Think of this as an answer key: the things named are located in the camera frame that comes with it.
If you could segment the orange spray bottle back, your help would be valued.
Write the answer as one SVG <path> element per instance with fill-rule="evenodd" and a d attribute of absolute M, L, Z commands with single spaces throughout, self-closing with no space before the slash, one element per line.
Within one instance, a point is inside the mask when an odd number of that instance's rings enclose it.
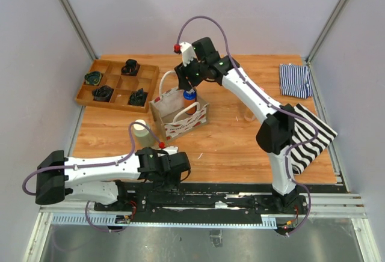
<path fill-rule="evenodd" d="M 197 93 L 194 89 L 183 92 L 184 107 L 187 108 L 197 101 Z M 193 115 L 197 110 L 197 106 L 192 107 L 186 111 L 186 114 Z"/>

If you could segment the clear bottle pink cap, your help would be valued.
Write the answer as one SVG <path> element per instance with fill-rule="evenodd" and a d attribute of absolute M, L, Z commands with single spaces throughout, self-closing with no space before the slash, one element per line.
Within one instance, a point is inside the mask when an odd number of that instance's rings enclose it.
<path fill-rule="evenodd" d="M 257 87 L 257 94 L 247 87 L 246 95 L 246 110 L 244 112 L 244 118 L 247 121 L 258 121 L 262 123 L 266 119 L 269 108 L 267 103 L 261 98 L 265 97 L 265 90 L 262 87 Z"/>

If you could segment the blue white striped cloth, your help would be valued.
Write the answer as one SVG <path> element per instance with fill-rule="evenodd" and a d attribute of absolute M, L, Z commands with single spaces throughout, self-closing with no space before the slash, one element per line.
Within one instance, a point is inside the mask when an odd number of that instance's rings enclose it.
<path fill-rule="evenodd" d="M 306 65 L 280 64 L 280 92 L 283 96 L 308 99 L 313 96 L 310 69 Z"/>

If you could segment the black white striped cloth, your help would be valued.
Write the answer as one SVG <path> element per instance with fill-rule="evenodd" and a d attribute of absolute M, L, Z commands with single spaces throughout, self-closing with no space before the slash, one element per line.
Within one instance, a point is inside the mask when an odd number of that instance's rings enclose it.
<path fill-rule="evenodd" d="M 301 145 L 291 150 L 291 165 L 293 173 L 300 175 L 334 141 L 337 132 L 302 104 L 298 103 L 294 107 L 294 111 L 299 117 L 309 120 L 318 129 L 317 137 L 309 142 L 311 138 L 315 137 L 314 127 L 302 120 L 295 120 L 292 140 L 294 145 L 299 143 Z"/>

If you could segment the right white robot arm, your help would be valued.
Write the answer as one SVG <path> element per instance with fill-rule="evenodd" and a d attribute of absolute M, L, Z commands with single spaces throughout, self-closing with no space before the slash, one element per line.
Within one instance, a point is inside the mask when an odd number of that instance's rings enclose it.
<path fill-rule="evenodd" d="M 298 195 L 287 154 L 294 133 L 293 107 L 283 106 L 265 94 L 230 55 L 221 57 L 208 37 L 192 44 L 177 42 L 173 49 L 182 57 L 182 63 L 174 69 L 179 88 L 190 91 L 202 81 L 216 82 L 237 96 L 260 122 L 256 141 L 269 157 L 273 208 L 280 214 L 289 212 Z"/>

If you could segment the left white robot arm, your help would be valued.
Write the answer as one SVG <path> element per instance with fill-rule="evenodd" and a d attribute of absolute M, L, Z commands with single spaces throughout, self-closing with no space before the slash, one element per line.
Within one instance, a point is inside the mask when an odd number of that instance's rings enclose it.
<path fill-rule="evenodd" d="M 81 159 L 53 151 L 38 167 L 35 202 L 40 206 L 64 200 L 88 200 L 124 210 L 129 197 L 117 181 L 147 180 L 161 189 L 178 187 L 191 166 L 177 147 L 143 148 L 126 156 Z"/>

